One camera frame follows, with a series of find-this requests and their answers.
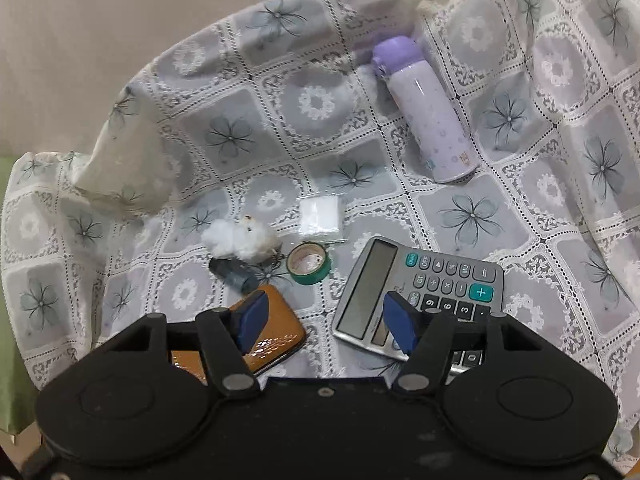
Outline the brown leather wallet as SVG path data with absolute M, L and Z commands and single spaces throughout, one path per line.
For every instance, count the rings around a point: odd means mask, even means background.
M 254 347 L 243 359 L 250 371 L 259 376 L 302 348 L 307 336 L 302 323 L 274 286 L 260 285 L 257 290 L 268 297 L 269 318 Z M 204 365 L 197 351 L 172 350 L 171 361 L 207 385 Z

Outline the dark cylindrical tube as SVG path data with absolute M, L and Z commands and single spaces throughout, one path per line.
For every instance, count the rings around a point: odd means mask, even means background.
M 257 276 L 246 263 L 238 259 L 211 258 L 208 268 L 224 284 L 241 295 L 248 295 L 258 289 Z

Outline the grey desk calculator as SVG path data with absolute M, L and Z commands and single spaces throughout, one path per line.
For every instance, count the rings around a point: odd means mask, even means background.
M 390 376 L 407 359 L 383 318 L 383 301 L 392 290 L 414 310 L 436 308 L 463 323 L 502 310 L 504 271 L 497 263 L 411 248 L 379 235 L 352 249 L 334 249 L 331 257 L 335 275 L 344 280 L 331 333 L 345 376 Z

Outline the green tape roll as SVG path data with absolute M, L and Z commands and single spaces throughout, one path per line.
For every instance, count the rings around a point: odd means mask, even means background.
M 331 260 L 324 247 L 306 242 L 295 246 L 286 257 L 286 270 L 299 285 L 321 282 L 331 270 Z

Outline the clear packet of white pads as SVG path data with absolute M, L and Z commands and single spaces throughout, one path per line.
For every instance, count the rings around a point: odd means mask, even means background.
M 339 195 L 315 195 L 298 203 L 298 234 L 303 240 L 337 243 L 344 240 L 343 203 Z

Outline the white and grey lace cloth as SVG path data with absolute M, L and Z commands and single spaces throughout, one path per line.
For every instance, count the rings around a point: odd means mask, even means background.
M 274 374 L 349 377 L 331 252 L 382 235 L 506 272 L 504 306 L 613 390 L 605 456 L 639 457 L 639 0 L 266 0 L 196 27 L 196 0 L 1 0 L 6 313 L 43 387 L 142 315 L 234 300 L 217 219 L 273 226 L 255 266 L 307 340 Z M 437 183 L 371 63 L 434 68 L 477 168 Z M 283 252 L 299 201 L 339 195 L 320 283 Z

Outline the purple thermos bottle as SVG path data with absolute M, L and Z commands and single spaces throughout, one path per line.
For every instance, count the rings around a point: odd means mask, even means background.
M 386 39 L 373 48 L 371 63 L 404 116 L 432 180 L 449 183 L 472 174 L 477 160 L 471 142 L 418 44 L 406 36 Z

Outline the white plush keychain toy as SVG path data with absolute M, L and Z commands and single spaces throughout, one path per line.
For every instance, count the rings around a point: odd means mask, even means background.
M 281 245 L 271 226 L 250 216 L 214 220 L 201 239 L 213 258 L 238 259 L 248 264 L 272 258 Z

